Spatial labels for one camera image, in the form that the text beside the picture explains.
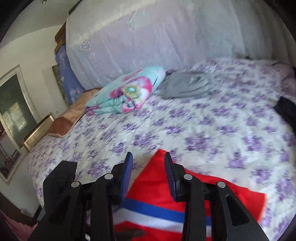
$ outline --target blue stripe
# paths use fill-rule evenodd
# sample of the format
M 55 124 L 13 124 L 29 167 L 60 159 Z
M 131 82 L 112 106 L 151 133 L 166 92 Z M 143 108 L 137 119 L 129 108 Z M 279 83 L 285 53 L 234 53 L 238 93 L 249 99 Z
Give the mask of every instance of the blue stripe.
M 144 214 L 155 218 L 162 218 L 178 223 L 184 222 L 185 214 L 183 212 L 157 207 L 151 204 L 147 204 L 129 198 L 124 199 L 120 208 L 125 208 L 136 213 Z M 211 217 L 206 216 L 206 225 L 211 226 Z

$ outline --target door frame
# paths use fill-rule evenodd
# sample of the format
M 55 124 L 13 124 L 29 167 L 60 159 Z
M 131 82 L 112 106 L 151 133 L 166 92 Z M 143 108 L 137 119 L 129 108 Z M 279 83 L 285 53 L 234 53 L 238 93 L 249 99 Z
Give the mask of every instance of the door frame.
M 13 77 L 14 75 L 17 75 L 17 79 L 18 79 L 18 82 L 19 82 L 19 85 L 20 85 L 20 88 L 21 88 L 21 91 L 22 91 L 22 94 L 23 94 L 23 97 L 27 103 L 27 106 L 32 114 L 32 116 L 34 117 L 36 123 L 38 124 L 40 122 L 40 116 L 38 115 L 38 112 L 29 96 L 29 93 L 28 93 L 28 90 L 27 90 L 27 87 L 25 85 L 25 82 L 24 82 L 24 79 L 22 77 L 22 72 L 21 72 L 21 69 L 20 69 L 20 66 L 16 66 L 14 67 L 13 69 L 11 69 L 10 71 L 8 71 L 5 75 L 3 75 L 1 78 L 0 78 L 0 87 L 6 82 L 8 81 L 11 77 Z M 4 122 L 4 119 L 0 113 L 0 121 L 1 121 L 1 124 L 2 126 L 4 127 L 4 130 L 6 131 L 9 139 L 12 141 L 13 145 L 16 147 L 16 149 L 18 150 L 18 152 L 22 155 L 24 154 L 25 152 L 25 147 L 23 146 L 22 148 L 20 148 L 17 143 L 15 142 L 15 140 L 13 139 L 12 137 L 12 134 L 10 133 L 6 123 Z

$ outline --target silver rivet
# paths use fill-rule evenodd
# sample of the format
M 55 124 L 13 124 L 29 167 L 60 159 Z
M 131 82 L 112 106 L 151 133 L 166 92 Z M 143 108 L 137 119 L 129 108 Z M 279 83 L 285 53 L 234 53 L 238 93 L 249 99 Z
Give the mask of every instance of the silver rivet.
M 226 187 L 226 184 L 225 184 L 224 182 L 218 182 L 217 185 L 218 185 L 218 187 L 220 187 L 220 188 L 224 188 L 224 187 Z
M 73 187 L 73 188 L 79 187 L 79 185 L 80 185 L 80 183 L 77 181 L 74 181 L 71 183 L 71 187 Z
M 191 180 L 191 179 L 192 179 L 192 176 L 191 176 L 190 174 L 185 174 L 185 175 L 184 175 L 184 178 L 185 178 L 186 180 Z
M 110 179 L 112 179 L 113 178 L 113 175 L 111 174 L 111 173 L 107 173 L 106 175 L 105 175 L 105 179 L 107 179 L 107 180 L 110 180 Z

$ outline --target floral bedsheet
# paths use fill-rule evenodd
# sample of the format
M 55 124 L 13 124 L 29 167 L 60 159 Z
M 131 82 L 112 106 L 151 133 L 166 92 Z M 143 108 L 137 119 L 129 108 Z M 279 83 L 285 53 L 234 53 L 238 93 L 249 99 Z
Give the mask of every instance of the floral bedsheet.
M 63 139 L 47 136 L 28 155 L 43 204 L 43 181 L 62 160 L 78 162 L 76 179 L 95 181 L 133 153 L 131 183 L 159 148 L 198 173 L 218 176 L 268 200 L 261 227 L 277 240 L 296 213 L 296 140 L 273 110 L 281 95 L 296 102 L 293 69 L 275 61 L 215 59 L 217 86 L 207 99 L 152 95 L 137 112 L 85 115 Z

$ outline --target brown pillow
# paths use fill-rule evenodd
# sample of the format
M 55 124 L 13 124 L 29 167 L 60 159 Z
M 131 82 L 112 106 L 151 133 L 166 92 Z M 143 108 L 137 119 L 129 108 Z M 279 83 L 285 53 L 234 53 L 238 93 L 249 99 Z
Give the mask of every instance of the brown pillow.
M 81 117 L 84 116 L 86 113 L 84 107 L 86 102 L 98 93 L 100 89 L 101 88 L 96 88 L 83 92 L 74 104 L 54 120 L 48 129 L 48 134 L 54 137 L 64 137 Z

